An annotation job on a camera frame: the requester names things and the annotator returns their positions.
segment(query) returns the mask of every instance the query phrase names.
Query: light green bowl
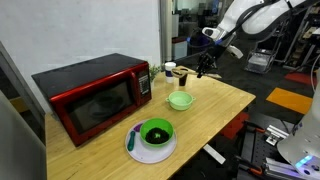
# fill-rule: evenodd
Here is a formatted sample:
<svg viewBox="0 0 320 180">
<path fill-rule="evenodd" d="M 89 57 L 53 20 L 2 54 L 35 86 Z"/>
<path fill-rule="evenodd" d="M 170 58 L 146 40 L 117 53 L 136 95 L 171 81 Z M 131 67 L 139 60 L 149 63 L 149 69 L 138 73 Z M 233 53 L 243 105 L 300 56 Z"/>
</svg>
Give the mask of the light green bowl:
<svg viewBox="0 0 320 180">
<path fill-rule="evenodd" d="M 147 142 L 146 135 L 153 128 L 160 128 L 160 129 L 166 131 L 169 134 L 169 139 L 162 144 L 151 144 L 151 143 Z M 171 123 L 169 121 L 167 121 L 165 119 L 161 119 L 161 118 L 149 119 L 148 121 L 144 122 L 140 128 L 140 137 L 141 137 L 142 141 L 146 145 L 151 146 L 151 147 L 162 147 L 162 146 L 166 145 L 172 139 L 172 135 L 173 135 L 173 126 L 171 125 Z"/>
<path fill-rule="evenodd" d="M 196 100 L 196 98 L 183 91 L 175 91 L 169 95 L 169 98 L 166 99 L 173 109 L 179 111 L 189 109 L 194 100 Z"/>
</svg>

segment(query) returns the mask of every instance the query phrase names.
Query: orange floor tile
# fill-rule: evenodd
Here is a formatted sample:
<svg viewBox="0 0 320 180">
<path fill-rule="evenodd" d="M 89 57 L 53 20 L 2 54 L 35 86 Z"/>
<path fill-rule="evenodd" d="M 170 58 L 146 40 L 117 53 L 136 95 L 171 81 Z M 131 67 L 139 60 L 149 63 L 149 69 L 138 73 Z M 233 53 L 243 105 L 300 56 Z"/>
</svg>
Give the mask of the orange floor tile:
<svg viewBox="0 0 320 180">
<path fill-rule="evenodd" d="M 312 103 L 312 98 L 280 88 L 275 88 L 267 100 L 301 114 L 306 114 Z"/>
</svg>

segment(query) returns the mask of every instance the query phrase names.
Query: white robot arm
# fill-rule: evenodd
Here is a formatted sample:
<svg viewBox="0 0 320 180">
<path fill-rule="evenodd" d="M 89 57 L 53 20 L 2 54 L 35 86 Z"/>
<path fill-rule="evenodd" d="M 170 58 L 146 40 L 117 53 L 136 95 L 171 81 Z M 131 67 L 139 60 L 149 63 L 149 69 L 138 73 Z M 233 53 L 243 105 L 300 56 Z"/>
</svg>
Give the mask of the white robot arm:
<svg viewBox="0 0 320 180">
<path fill-rule="evenodd" d="M 215 66 L 225 50 L 240 58 L 242 53 L 230 43 L 238 38 L 251 41 L 268 39 L 281 22 L 320 0 L 234 0 L 217 28 L 202 33 L 215 41 L 199 59 L 198 78 Z"/>
<path fill-rule="evenodd" d="M 320 179 L 320 72 L 311 107 L 290 135 L 277 144 L 281 156 L 306 179 Z"/>
</svg>

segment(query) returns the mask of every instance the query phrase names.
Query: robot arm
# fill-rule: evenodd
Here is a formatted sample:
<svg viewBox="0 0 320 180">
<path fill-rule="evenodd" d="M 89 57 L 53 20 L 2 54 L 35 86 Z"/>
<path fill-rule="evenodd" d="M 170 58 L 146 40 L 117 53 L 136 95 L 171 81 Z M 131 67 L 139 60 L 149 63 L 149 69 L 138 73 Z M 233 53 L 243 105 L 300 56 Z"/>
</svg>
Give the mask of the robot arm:
<svg viewBox="0 0 320 180">
<path fill-rule="evenodd" d="M 251 41 L 268 39 L 281 22 L 298 14 L 320 0 L 234 0 L 217 28 L 204 28 L 202 33 L 215 41 L 199 58 L 198 78 L 215 67 L 225 50 L 239 51 L 230 46 L 236 35 Z"/>
</svg>

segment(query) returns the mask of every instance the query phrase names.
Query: microwave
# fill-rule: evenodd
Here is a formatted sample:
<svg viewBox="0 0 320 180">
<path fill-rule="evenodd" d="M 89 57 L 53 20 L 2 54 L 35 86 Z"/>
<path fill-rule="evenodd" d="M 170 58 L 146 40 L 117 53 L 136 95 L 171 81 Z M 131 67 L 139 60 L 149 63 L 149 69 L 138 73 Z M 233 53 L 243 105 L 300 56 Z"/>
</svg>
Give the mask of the microwave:
<svg viewBox="0 0 320 180">
<path fill-rule="evenodd" d="M 149 64 L 111 54 L 32 75 L 75 146 L 151 100 Z"/>
</svg>

